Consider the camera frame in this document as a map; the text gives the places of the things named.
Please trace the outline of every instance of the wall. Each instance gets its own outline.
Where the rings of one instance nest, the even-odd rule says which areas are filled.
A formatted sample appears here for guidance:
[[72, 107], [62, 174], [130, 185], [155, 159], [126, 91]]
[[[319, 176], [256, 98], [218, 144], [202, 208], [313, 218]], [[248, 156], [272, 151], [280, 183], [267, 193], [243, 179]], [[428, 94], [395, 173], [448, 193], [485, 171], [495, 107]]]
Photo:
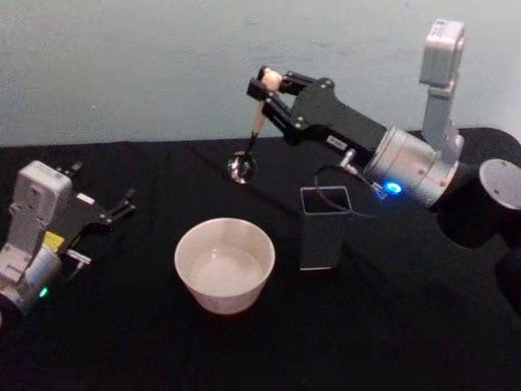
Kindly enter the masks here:
[[263, 64], [331, 77], [354, 108], [418, 128], [437, 17], [467, 26], [456, 123], [521, 138], [514, 4], [0, 0], [0, 143], [246, 137], [255, 105], [245, 90]]

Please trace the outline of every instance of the black table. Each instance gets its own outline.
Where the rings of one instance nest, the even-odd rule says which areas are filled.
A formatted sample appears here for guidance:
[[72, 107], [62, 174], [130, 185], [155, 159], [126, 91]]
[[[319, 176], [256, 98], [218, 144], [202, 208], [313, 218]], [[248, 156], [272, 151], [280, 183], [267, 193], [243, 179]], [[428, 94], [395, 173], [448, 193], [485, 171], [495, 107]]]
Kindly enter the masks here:
[[[463, 130], [464, 161], [521, 147]], [[468, 250], [405, 197], [379, 218], [352, 218], [337, 270], [299, 271], [299, 188], [338, 157], [314, 144], [262, 139], [252, 187], [223, 175], [243, 140], [0, 149], [0, 240], [16, 171], [31, 160], [83, 160], [80, 189], [110, 206], [128, 187], [138, 211], [79, 250], [93, 263], [55, 285], [0, 337], [0, 389], [521, 389], [521, 319], [497, 289], [498, 236]], [[366, 189], [341, 178], [357, 208]], [[173, 272], [177, 241], [213, 217], [240, 217], [272, 238], [277, 261], [246, 313], [202, 310]]]

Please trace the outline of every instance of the green led light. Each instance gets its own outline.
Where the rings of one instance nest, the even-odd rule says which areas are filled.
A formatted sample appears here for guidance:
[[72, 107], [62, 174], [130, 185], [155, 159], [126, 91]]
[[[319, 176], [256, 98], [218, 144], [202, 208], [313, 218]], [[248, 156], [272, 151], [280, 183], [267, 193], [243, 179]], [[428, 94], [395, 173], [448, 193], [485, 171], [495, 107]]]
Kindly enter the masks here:
[[47, 294], [47, 292], [49, 292], [49, 289], [47, 289], [47, 288], [43, 288], [43, 289], [40, 291], [40, 297], [44, 297], [44, 296]]

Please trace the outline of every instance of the cable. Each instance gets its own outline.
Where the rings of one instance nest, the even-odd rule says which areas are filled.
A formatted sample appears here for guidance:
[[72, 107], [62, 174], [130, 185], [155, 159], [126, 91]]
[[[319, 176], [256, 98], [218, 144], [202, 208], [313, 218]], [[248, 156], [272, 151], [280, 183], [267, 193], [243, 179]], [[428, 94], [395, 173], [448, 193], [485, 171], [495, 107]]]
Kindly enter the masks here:
[[[346, 195], [347, 195], [347, 198], [348, 198], [348, 208], [345, 208], [342, 205], [336, 204], [334, 201], [332, 201], [329, 198], [327, 198], [327, 196], [323, 193], [322, 189], [320, 188], [320, 184], [318, 183], [318, 176], [321, 173], [323, 173], [323, 172], [325, 172], [327, 170], [334, 170], [334, 171], [337, 171], [337, 172], [341, 172], [342, 174], [346, 173], [344, 171], [344, 169], [342, 167], [338, 166], [338, 165], [323, 165], [317, 171], [315, 171], [315, 173], [313, 174], [313, 184], [315, 185], [315, 189], [317, 190], [317, 193], [320, 196], [320, 198], [326, 204], [328, 204], [332, 208], [341, 210], [341, 211], [343, 211], [345, 213], [348, 213], [348, 214], [352, 214], [353, 216], [362, 217], [362, 218], [376, 218], [377, 217], [377, 216], [375, 216], [373, 214], [366, 214], [366, 213], [360, 213], [360, 212], [355, 211], [352, 208], [351, 197], [349, 197], [349, 191], [347, 191], [347, 189], [346, 189]], [[362, 180], [365, 184], [367, 184], [369, 187], [372, 188], [371, 184], [369, 183], [369, 181], [367, 181], [367, 179], [363, 178], [360, 174], [358, 174], [357, 177], [360, 180]]]

